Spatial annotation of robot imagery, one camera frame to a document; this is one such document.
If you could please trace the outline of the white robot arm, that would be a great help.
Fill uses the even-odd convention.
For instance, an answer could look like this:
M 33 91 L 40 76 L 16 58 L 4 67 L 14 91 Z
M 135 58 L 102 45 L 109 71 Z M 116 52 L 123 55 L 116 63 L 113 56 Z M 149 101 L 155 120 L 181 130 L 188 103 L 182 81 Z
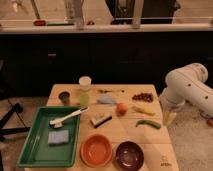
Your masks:
M 208 70 L 200 63 L 192 63 L 167 73 L 166 87 L 159 95 L 165 126 L 175 119 L 176 112 L 186 101 L 197 106 L 205 119 L 213 119 L 213 88 L 205 84 L 207 79 Z

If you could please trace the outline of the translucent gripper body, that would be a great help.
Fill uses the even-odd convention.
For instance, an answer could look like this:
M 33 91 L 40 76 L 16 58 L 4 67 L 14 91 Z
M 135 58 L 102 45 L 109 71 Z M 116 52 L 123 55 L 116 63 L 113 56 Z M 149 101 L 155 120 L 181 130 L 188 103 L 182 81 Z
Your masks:
M 165 126 L 168 126 L 176 118 L 177 108 L 174 106 L 163 106 L 162 111 L 163 111 L 163 124 Z

